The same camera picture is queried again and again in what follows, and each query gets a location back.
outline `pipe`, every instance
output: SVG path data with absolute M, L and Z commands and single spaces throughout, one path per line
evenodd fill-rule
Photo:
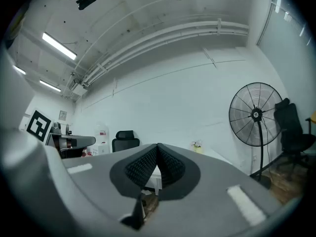
M 122 41 L 119 41 L 117 43 L 115 43 L 113 46 L 111 46 L 111 51 L 118 45 L 124 43 L 125 41 L 128 41 L 130 39 L 132 39 L 133 37 L 137 36 L 139 33 L 151 28 L 151 27 L 155 27 L 155 26 L 158 26 L 158 25 L 161 25 L 161 24 L 169 24 L 171 25 L 172 23 L 179 23 L 180 21 L 184 21 L 184 20 L 193 20 L 193 19 L 200 19 L 202 17 L 204 18 L 211 18 L 211 17 L 227 17 L 227 16 L 231 16 L 231 15 L 228 15 L 228 14 L 191 14 L 191 15 L 182 15 L 182 16 L 179 16 L 179 17 L 170 17 L 170 18 L 167 18 L 166 20 L 164 21 L 161 21 L 161 22 L 158 22 L 158 23 L 155 23 L 155 24 L 151 24 L 147 27 L 144 27 L 140 30 L 138 30 L 137 32 L 135 32 L 133 35 L 131 35 L 128 39 L 126 40 L 122 40 Z
M 142 37 L 136 41 L 134 41 L 133 43 L 127 45 L 126 47 L 122 48 L 121 50 L 119 50 L 118 52 L 116 52 L 115 54 L 113 54 L 112 56 L 110 56 L 109 58 L 107 58 L 104 62 L 101 63 L 102 66 L 105 66 L 108 61 L 113 60 L 114 58 L 118 57 L 120 54 L 126 52 L 127 50 L 131 49 L 132 47 L 139 45 L 147 40 L 150 40 L 152 38 L 158 37 L 159 35 L 162 34 L 167 34 L 176 30 L 182 30 L 182 29 L 186 29 L 186 28 L 191 28 L 191 27 L 200 27 L 200 26 L 217 26 L 218 22 L 217 21 L 201 21 L 201 22 L 192 22 L 192 23 L 186 23 L 186 24 L 181 24 L 181 25 L 177 25 L 177 26 L 172 26 L 172 27 L 168 27 L 162 30 L 159 30 L 155 33 L 149 34 L 145 37 Z M 243 24 L 238 24 L 238 23 L 231 23 L 231 22 L 222 22 L 222 26 L 234 26 L 234 27 L 240 27 L 240 28 L 245 28 L 245 29 L 249 29 L 249 26 L 247 25 L 243 25 Z
M 112 64 L 110 64 L 108 66 L 108 70 L 110 68 L 112 68 L 114 65 L 116 65 L 117 63 L 120 63 L 122 60 L 124 60 L 126 57 L 128 56 L 131 56 L 132 54 L 134 53 L 137 53 L 138 51 L 140 50 L 143 50 L 145 49 L 146 47 L 149 47 L 153 44 L 156 44 L 156 43 L 159 43 L 159 42 L 163 42 L 165 40 L 170 40 L 170 39 L 173 39 L 173 38 L 176 38 L 177 40 L 177 37 L 180 37 L 180 36 L 187 36 L 187 35 L 192 35 L 192 34 L 202 34 L 202 33 L 210 33 L 210 32 L 214 32 L 214 33 L 217 33 L 217 29 L 216 28 L 207 28 L 207 29 L 197 29 L 197 30 L 190 30 L 190 31 L 185 31 L 185 32 L 180 32 L 180 33 L 177 33 L 177 34 L 173 34 L 173 35 L 169 35 L 169 36 L 166 36 L 166 37 L 163 37 L 163 38 L 160 38 L 160 39 L 157 39 L 155 41 L 152 41 L 146 45 L 143 45 L 143 46 L 140 46 L 139 48 L 137 49 L 134 49 L 132 51 L 130 51 L 129 53 L 123 55 L 121 58 L 119 58 L 118 60 L 116 60 L 115 62 L 113 62 Z M 247 34 L 247 31 L 243 31 L 243 30 L 233 30 L 233 29 L 224 29 L 221 31 L 223 34 L 226 34 L 226 33 L 231 33 L 231 32 L 234 32 L 234 33 L 237 33 L 237 34 Z
M 100 67 L 96 67 L 95 70 L 93 70 L 86 79 L 83 80 L 83 82 L 88 81 L 95 73 L 97 73 L 100 70 Z
M 193 37 L 197 37 L 197 36 L 215 35 L 215 34 L 217 34 L 217 31 L 211 32 L 211 33 L 208 32 L 208 33 L 200 33 L 200 34 L 186 35 L 186 36 L 182 36 L 182 37 L 175 38 L 175 39 L 172 39 L 172 40 L 167 40 L 166 42 L 163 42 L 163 43 L 154 45 L 154 46 L 152 46 L 152 47 L 150 47 L 150 48 L 148 48 L 148 49 L 145 49 L 145 50 L 143 50 L 143 51 L 141 51 L 141 52 L 139 52 L 139 53 L 136 53 L 136 54 L 132 53 L 132 54 L 134 54 L 134 55 L 129 54 L 129 55 L 131 55 L 131 56 L 128 56 L 127 58 L 125 58 L 124 60 L 122 60 L 122 61 L 120 61 L 120 62 L 116 62 L 116 63 L 111 64 L 111 66 L 108 67 L 107 72 L 110 71 L 110 70 L 112 70 L 112 69 L 114 69 L 114 68 L 116 68 L 116 67 L 118 67 L 119 65 L 122 65 L 123 63 L 125 63 L 125 62 L 127 62 L 127 61 L 129 61 L 129 60 L 131 60 L 131 59 L 133 59 L 133 58 L 135 58 L 136 56 L 141 55 L 141 54 L 143 54 L 143 53 L 145 53 L 145 52 L 148 52 L 148 51 L 150 51 L 150 50 L 153 50 L 153 49 L 155 49 L 155 48 L 157 48 L 157 47 L 160 47 L 160 46 L 163 46 L 163 45 L 166 45 L 166 44 L 169 44 L 169 43 L 178 41 L 178 40 L 184 40 L 184 39 L 193 38 Z M 222 34 L 247 36 L 247 33 L 232 33 L 232 32 L 226 33 L 226 32 L 225 32 L 225 33 L 222 33 Z M 102 73 L 100 73 L 98 76 L 95 76 L 95 77 L 93 78 L 93 80 L 91 80 L 91 82 L 88 83 L 88 85 L 94 83 L 94 82 L 95 82 L 100 76 L 102 76 L 104 73 L 105 73 L 105 72 L 102 72 Z

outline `standing fan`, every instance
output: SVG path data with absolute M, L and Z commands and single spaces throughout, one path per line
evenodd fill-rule
M 272 142 L 280 133 L 279 125 L 275 122 L 273 114 L 275 104 L 281 101 L 279 93 L 270 85 L 255 82 L 237 92 L 229 109 L 230 124 L 237 138 L 247 145 L 261 147 L 257 181 L 268 189 L 271 186 L 270 178 L 261 176 L 263 146 Z

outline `wooden floor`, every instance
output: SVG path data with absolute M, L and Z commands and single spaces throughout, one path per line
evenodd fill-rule
M 284 157 L 279 158 L 270 166 L 270 171 L 266 169 L 263 172 L 263 175 L 270 177 L 272 181 L 271 194 L 282 204 L 289 202 L 292 198 L 301 196 L 307 182 L 307 169 L 299 165 L 294 168 L 292 181 L 287 180 L 292 165 L 280 166 L 277 169 L 277 164 L 286 160 L 287 158 Z M 316 162 L 316 157 L 310 157 L 309 164 L 313 164 L 314 162 Z M 158 196 L 155 195 L 155 192 L 147 196 L 143 194 L 143 200 L 146 201 L 146 206 L 144 206 L 146 215 L 144 221 L 146 222 L 158 206 Z
M 155 192 L 152 192 L 150 195 L 142 194 L 142 199 L 146 201 L 146 206 L 144 206 L 146 215 L 144 221 L 146 222 L 158 206 L 158 196 L 155 195 Z
M 288 181 L 287 176 L 291 171 L 292 165 L 280 166 L 277 164 L 287 161 L 287 158 L 281 157 L 270 167 L 270 171 L 266 169 L 263 175 L 270 177 L 272 186 L 271 194 L 277 198 L 282 204 L 289 202 L 292 198 L 299 197 L 303 194 L 307 183 L 307 169 L 296 165 L 292 174 L 292 180 Z M 311 156 L 308 164 L 313 164 L 315 157 Z

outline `white wall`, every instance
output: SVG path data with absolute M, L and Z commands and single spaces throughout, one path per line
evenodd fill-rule
M 249 35 L 247 46 L 252 48 L 257 44 L 269 15 L 271 0 L 251 0 L 248 19 Z
M 301 126 L 308 133 L 305 121 L 316 111 L 316 47 L 309 38 L 299 36 L 292 24 L 284 20 L 284 12 L 274 11 L 260 43 L 286 87 L 289 99 L 296 104 Z M 316 125 L 312 124 L 312 134 Z M 316 153 L 316 144 L 306 153 Z
M 61 131 L 65 134 L 66 124 L 69 124 L 70 126 L 72 125 L 75 104 L 72 100 L 64 99 L 60 95 L 51 92 L 49 89 L 45 89 L 30 81 L 27 82 L 34 90 L 34 97 L 24 114 L 19 128 L 25 128 L 25 125 L 29 120 L 29 116 L 32 114 L 33 110 L 37 108 L 48 115 L 48 117 L 54 119 L 55 122 L 59 122 L 61 124 Z M 59 120 L 60 111 L 67 112 L 66 121 Z
M 230 103 L 251 82 L 271 84 L 281 96 L 286 92 L 262 57 L 243 47 L 231 48 L 245 41 L 235 36 L 186 39 L 130 60 L 104 75 L 76 102 L 73 132 L 93 135 L 95 123 L 102 121 L 109 127 L 110 140 L 119 130 L 130 129 L 142 144 L 161 142 L 188 149 L 193 140 L 201 139 L 206 154 L 213 149 L 247 174 L 258 170 L 260 149 L 233 134 Z M 269 144 L 272 158 L 280 153 L 278 147 L 277 140 Z M 252 155 L 257 155 L 254 163 Z

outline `office chair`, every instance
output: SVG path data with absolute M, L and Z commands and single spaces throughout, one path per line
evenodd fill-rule
M 293 164 L 292 170 L 290 171 L 287 180 L 291 181 L 291 175 L 294 171 L 295 165 L 301 165 L 310 171 L 311 166 L 306 162 L 302 161 L 305 159 L 308 161 L 308 156 L 301 155 L 301 152 L 310 148 L 316 140 L 316 137 L 311 134 L 311 119 L 309 121 L 309 134 L 303 134 L 303 130 L 298 119 L 295 104 L 290 104 L 290 100 L 285 98 L 282 102 L 276 104 L 276 111 L 274 117 L 279 123 L 282 132 L 282 151 L 283 156 L 288 157 L 288 161 L 277 165 L 279 168 L 282 165 Z
M 139 146 L 139 139 L 134 137 L 133 131 L 119 131 L 116 134 L 116 139 L 112 141 L 112 151 L 122 151 Z

